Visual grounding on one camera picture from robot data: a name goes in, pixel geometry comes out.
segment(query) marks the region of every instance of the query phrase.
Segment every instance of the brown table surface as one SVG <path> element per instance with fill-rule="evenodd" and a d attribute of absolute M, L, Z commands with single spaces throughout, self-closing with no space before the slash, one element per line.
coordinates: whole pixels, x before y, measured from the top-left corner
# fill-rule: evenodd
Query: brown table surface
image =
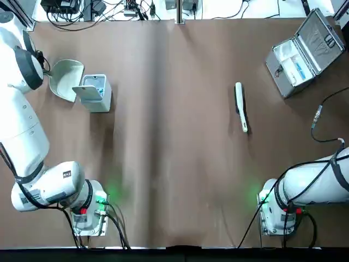
<path fill-rule="evenodd" d="M 238 245 L 256 208 L 256 194 L 288 166 L 332 154 L 337 144 L 310 137 L 322 99 L 349 84 L 348 53 L 311 87 L 283 100 L 264 60 L 272 45 L 292 36 L 303 19 L 107 22 L 80 32 L 38 24 L 33 40 L 53 66 L 64 58 L 85 74 L 106 74 L 112 110 L 90 114 L 56 97 L 48 81 L 28 100 L 51 143 L 46 165 L 76 160 L 123 210 L 132 246 Z M 232 87 L 245 87 L 252 134 L 242 132 Z M 349 94 L 323 109 L 316 135 L 349 141 Z M 19 213 L 14 179 L 0 164 L 0 247 L 72 246 L 58 211 Z M 310 207 L 317 246 L 349 246 L 345 205 Z M 307 246 L 304 220 L 289 246 Z M 280 246 L 279 237 L 263 245 Z M 112 224 L 92 246 L 119 245 Z M 257 221 L 243 246 L 258 247 Z"/>

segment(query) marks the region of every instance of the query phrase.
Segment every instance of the open aluminum case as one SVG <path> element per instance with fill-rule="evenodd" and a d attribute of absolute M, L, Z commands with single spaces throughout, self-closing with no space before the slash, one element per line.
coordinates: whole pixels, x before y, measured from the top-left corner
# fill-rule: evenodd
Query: open aluminum case
<path fill-rule="evenodd" d="M 295 35 L 272 47 L 266 64 L 284 98 L 308 86 L 345 46 L 319 8 L 310 12 Z"/>

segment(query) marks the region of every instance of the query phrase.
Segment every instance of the case latch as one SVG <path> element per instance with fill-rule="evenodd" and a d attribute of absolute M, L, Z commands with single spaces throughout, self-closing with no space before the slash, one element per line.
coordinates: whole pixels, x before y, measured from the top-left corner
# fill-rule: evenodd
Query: case latch
<path fill-rule="evenodd" d="M 274 73 L 274 77 L 278 78 L 282 71 L 284 71 L 284 68 L 282 67 L 282 65 L 279 65 L 279 67 L 277 68 L 277 70 Z"/>

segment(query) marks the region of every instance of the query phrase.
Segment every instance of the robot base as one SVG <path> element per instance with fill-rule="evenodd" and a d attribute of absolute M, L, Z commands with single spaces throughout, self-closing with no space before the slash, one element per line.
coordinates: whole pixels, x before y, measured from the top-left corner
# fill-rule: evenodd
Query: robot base
<path fill-rule="evenodd" d="M 268 180 L 264 185 L 263 190 L 258 193 L 258 206 L 266 198 L 275 181 L 276 180 Z M 284 234 L 286 212 L 277 205 L 273 191 L 268 196 L 266 202 L 262 205 L 258 215 L 260 217 L 261 232 L 263 235 L 275 236 Z M 286 235 L 294 231 L 295 222 L 296 214 L 288 214 L 285 230 Z"/>
<path fill-rule="evenodd" d="M 109 202 L 107 195 L 99 182 L 90 180 L 93 187 L 93 195 L 90 206 L 81 215 L 71 213 L 73 228 L 76 236 L 105 236 L 108 226 L 108 206 L 100 202 Z"/>

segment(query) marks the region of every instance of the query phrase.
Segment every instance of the robotic arm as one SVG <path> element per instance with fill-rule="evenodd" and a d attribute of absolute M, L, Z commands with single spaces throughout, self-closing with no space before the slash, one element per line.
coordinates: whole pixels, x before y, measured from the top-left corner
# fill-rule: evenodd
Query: robotic arm
<path fill-rule="evenodd" d="M 14 26 L 12 13 L 5 13 L 6 19 L 0 15 L 0 143 L 15 169 L 13 206 L 21 212 L 38 209 L 25 197 L 25 190 L 41 205 L 60 203 L 70 208 L 76 235 L 105 235 L 107 219 L 101 214 L 107 208 L 107 194 L 100 183 L 85 180 L 75 161 L 44 165 L 50 144 L 23 95 L 41 86 L 43 66 L 28 33 Z"/>
<path fill-rule="evenodd" d="M 297 228 L 297 207 L 349 201 L 349 148 L 334 157 L 290 169 L 279 181 L 268 180 L 257 195 L 261 205 L 261 229 L 264 235 L 283 235 Z"/>

